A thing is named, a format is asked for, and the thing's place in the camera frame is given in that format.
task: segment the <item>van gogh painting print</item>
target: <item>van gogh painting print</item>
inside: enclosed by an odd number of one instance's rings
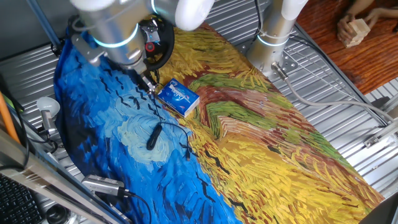
[[[87,34],[87,41],[92,39]],[[142,197],[138,223],[358,223],[383,197],[292,104],[210,27],[175,30],[159,70],[200,95],[182,118],[102,58],[91,66],[68,41],[55,76],[57,126],[84,175],[118,179]],[[164,121],[155,148],[146,149]]]

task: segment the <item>gray cable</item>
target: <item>gray cable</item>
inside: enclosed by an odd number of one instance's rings
[[[302,98],[293,88],[291,82],[289,81],[289,79],[285,80],[286,85],[290,88],[290,90],[292,91],[292,93],[297,97],[298,100],[300,100],[301,102],[305,103],[306,105],[311,105],[311,106],[335,106],[335,105],[357,105],[357,106],[362,106],[365,108],[369,108],[370,110],[373,110],[374,112],[379,113],[380,115],[383,115],[386,119],[388,119],[389,121],[391,121],[392,123],[394,122],[394,119],[391,118],[390,115],[388,115],[386,112],[380,110],[377,107],[374,107],[372,105],[369,105],[367,103],[361,103],[361,102],[357,102],[357,101],[336,101],[336,102],[326,102],[326,103],[316,103],[316,102],[311,102],[308,101],[304,98]]]
[[[132,4],[130,4],[128,7],[124,8],[122,11],[116,13],[115,15],[113,15],[113,16],[111,16],[111,17],[105,19],[104,21],[98,21],[96,24],[94,24],[94,25],[92,25],[92,26],[89,26],[89,27],[77,27],[76,24],[77,24],[77,22],[79,22],[79,20],[80,20],[80,17],[79,17],[79,18],[75,19],[75,21],[72,22],[72,28],[73,28],[75,31],[77,31],[77,32],[84,32],[84,31],[88,31],[88,30],[94,29],[94,28],[97,27],[98,24],[100,24],[100,23],[107,23],[107,22],[109,22],[109,21],[111,21],[111,20],[113,20],[113,19],[116,19],[117,17],[121,16],[121,14],[123,14],[123,13],[127,12],[128,10],[130,10],[130,8],[132,8],[134,5],[135,5],[135,4],[132,3]]]

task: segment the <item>metal clamp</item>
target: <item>metal clamp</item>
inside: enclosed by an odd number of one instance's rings
[[[383,130],[379,131],[372,137],[370,137],[368,140],[363,142],[367,148],[370,148],[371,146],[381,142],[382,140],[388,138],[392,134],[395,134],[398,132],[398,121],[395,121],[385,127]]]
[[[105,51],[101,48],[91,48],[87,42],[79,34],[74,34],[71,37],[72,44],[82,54],[82,56],[93,66],[98,67],[101,64],[100,56],[105,54]]]
[[[271,69],[276,72],[280,79],[282,79],[283,81],[285,81],[286,79],[288,79],[289,77],[287,76],[286,72],[283,71],[283,69],[279,66],[278,63],[274,62],[271,64]]]

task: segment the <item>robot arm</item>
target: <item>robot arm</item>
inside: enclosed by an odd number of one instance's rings
[[[273,0],[264,11],[260,34],[247,52],[249,61],[270,77],[273,63],[283,63],[283,51],[297,17],[308,0]]]
[[[214,0],[70,0],[79,10],[85,30],[99,45],[89,48],[79,35],[72,36],[77,49],[93,65],[105,55],[126,70],[135,70],[148,91],[155,86],[145,77],[147,66],[145,40],[139,22],[150,14],[159,14],[183,30],[194,30],[206,19]]]

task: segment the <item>hand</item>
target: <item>hand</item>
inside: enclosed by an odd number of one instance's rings
[[[354,20],[354,15],[347,14],[337,23],[337,38],[340,41],[351,41],[354,37],[354,31],[348,25],[349,22]]]
[[[372,27],[376,24],[377,20],[379,20],[381,13],[382,13],[382,9],[376,8],[376,9],[373,9],[369,13],[368,16],[366,16],[366,18],[364,20],[368,24],[370,29],[372,29]]]

